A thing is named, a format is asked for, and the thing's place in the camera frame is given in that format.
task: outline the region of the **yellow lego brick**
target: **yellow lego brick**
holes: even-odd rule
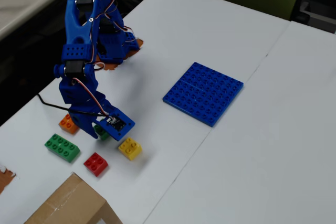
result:
[[[141,152],[141,145],[134,141],[132,138],[127,138],[118,148],[125,157],[133,160]]]

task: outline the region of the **green block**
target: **green block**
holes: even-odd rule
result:
[[[94,131],[100,136],[103,141],[106,140],[110,135],[99,125],[94,126]]]
[[[63,137],[54,134],[48,142],[45,144],[45,146],[58,156],[64,158],[69,163],[74,160],[74,158],[78,155],[80,152],[77,145],[72,144],[68,140],[64,139]]]

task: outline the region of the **blue baseplate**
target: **blue baseplate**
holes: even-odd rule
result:
[[[195,62],[164,96],[163,101],[212,127],[243,85]]]

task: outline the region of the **robotic arm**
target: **robotic arm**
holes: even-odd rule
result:
[[[70,116],[94,138],[98,136],[92,122],[119,141],[135,123],[97,91],[95,64],[122,63],[130,50],[139,50],[134,34],[124,26],[116,0],[68,0],[65,25],[67,43],[54,75],[62,77],[59,90],[64,102],[71,104]]]

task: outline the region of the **cardboard box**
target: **cardboard box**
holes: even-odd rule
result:
[[[72,174],[25,224],[122,224],[107,201]]]

